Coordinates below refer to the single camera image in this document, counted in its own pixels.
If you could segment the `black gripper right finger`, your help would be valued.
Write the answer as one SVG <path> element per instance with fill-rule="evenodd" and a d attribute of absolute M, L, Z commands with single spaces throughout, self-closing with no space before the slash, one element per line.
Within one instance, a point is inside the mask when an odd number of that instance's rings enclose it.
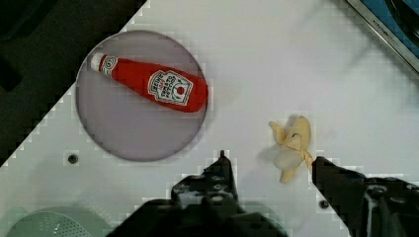
<path fill-rule="evenodd" d="M 351 237 L 419 237 L 418 187 L 393 177 L 372 177 L 333 164 L 312 163 L 312 182 Z"/>

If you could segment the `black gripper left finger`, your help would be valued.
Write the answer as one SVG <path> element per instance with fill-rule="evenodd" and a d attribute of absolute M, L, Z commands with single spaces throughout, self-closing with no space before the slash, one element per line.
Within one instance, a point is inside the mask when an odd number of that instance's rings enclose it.
<path fill-rule="evenodd" d="M 190 205 L 209 205 L 216 209 L 238 211 L 238 193 L 231 161 L 225 151 L 198 175 L 183 178 L 171 190 L 172 208 L 186 209 Z"/>

